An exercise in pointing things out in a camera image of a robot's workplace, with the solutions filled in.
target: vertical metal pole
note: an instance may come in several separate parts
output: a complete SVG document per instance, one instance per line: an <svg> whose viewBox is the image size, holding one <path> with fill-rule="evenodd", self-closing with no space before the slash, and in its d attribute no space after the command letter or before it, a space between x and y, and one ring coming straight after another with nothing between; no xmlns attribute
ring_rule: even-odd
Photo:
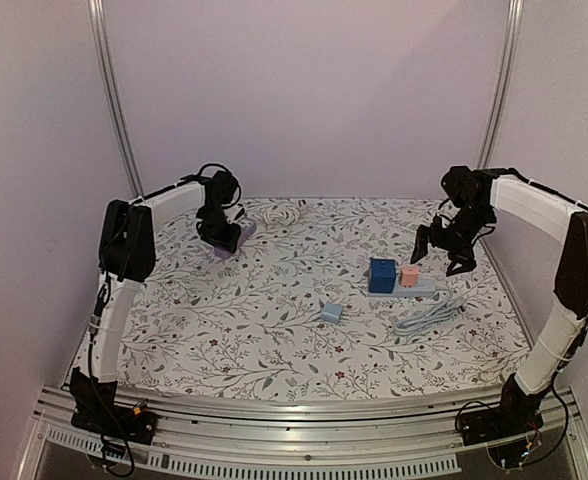
<svg viewBox="0 0 588 480"><path fill-rule="evenodd" d="M121 158L127 180L134 196L143 196L144 190L141 178L134 160L134 152L127 133L125 117L121 107L121 99L116 86L114 67L110 55L109 43L107 41L107 27L105 24L105 13L103 11L103 0L88 0L90 10L90 21L92 23L92 32L94 33L94 44L96 45L96 54L98 64L103 77L103 87L105 88L105 97L112 117L114 133L121 151Z"/></svg>
<svg viewBox="0 0 588 480"><path fill-rule="evenodd" d="M494 144L498 136L507 90L512 75L512 67L516 56L518 34L521 28L521 16L523 13L523 0L510 0L507 24L505 27L505 40L503 41L503 54L499 67L499 76L494 91L494 100L490 111L490 118L483 137L481 153L478 159L477 168L487 168L492 157Z"/></svg>

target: white wall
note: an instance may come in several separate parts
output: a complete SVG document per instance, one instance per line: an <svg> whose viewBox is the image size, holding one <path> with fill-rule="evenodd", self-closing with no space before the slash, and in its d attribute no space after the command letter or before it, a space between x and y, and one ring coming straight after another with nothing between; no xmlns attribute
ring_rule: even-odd
<svg viewBox="0 0 588 480"><path fill-rule="evenodd" d="M588 203L588 1L525 2L492 165L515 166ZM560 247L505 217L489 242L538 335L549 312ZM588 340L564 376L588 427Z"/></svg>
<svg viewBox="0 0 588 480"><path fill-rule="evenodd" d="M110 0L143 184L217 161L251 196L441 196L477 161L507 7Z"/></svg>
<svg viewBox="0 0 588 480"><path fill-rule="evenodd" d="M0 1L0 479L80 339L121 196L87 2Z"/></svg>

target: white cable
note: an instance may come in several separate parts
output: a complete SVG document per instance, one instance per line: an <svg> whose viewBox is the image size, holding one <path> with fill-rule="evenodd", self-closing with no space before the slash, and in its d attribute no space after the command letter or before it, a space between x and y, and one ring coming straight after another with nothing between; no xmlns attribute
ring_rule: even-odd
<svg viewBox="0 0 588 480"><path fill-rule="evenodd" d="M92 318L97 318L100 321L100 318L96 317L95 315L92 315ZM89 326L96 331L102 330L104 332L120 332L120 329L118 328L101 327L101 324L96 322L90 322Z"/></svg>
<svg viewBox="0 0 588 480"><path fill-rule="evenodd" d="M565 358L565 357L561 357L560 355L555 354L552 349L550 347L547 346L547 344L543 341L542 338L539 337L538 339L538 343L541 344L541 346L547 350L547 353L549 353L550 355L552 355L555 359L560 360L561 362L571 362L572 359L571 358Z"/></svg>
<svg viewBox="0 0 588 480"><path fill-rule="evenodd" d="M284 227L294 225L301 215L305 213L307 204L305 200L299 200L298 207L294 205L277 205L263 212L263 221L266 225L282 225Z"/></svg>
<svg viewBox="0 0 588 480"><path fill-rule="evenodd" d="M407 336L425 330L432 325L449 320L456 314L467 300L467 295L452 298L452 291L447 288L437 288L437 292L447 293L447 298L427 310L407 318L392 322L392 329L399 336Z"/></svg>

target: pink block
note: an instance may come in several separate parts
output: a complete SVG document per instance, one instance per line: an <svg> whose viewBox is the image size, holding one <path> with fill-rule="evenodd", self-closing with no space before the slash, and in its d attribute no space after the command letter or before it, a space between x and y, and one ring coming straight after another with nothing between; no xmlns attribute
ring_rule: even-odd
<svg viewBox="0 0 588 480"><path fill-rule="evenodd" d="M418 267L402 267L399 279L401 287L413 287L418 282Z"/></svg>

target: floral tablecloth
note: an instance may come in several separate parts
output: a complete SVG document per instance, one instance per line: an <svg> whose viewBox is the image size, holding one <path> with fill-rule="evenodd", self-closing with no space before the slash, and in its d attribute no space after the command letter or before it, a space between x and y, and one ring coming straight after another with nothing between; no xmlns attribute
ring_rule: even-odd
<svg viewBox="0 0 588 480"><path fill-rule="evenodd" d="M263 223L266 209L295 200L247 200L257 233L228 260L195 233L193 212L156 234L157 265L130 311L120 352L124 385L159 393L275 401L429 394L494 385L528 351L522 329L480 246L479 266L445 277L431 249L421 273L465 311L408 337L395 318L434 299L371 299L370 257L408 263L416 227L431 220L426 200L307 200L298 223ZM324 303L345 308L320 321Z"/></svg>

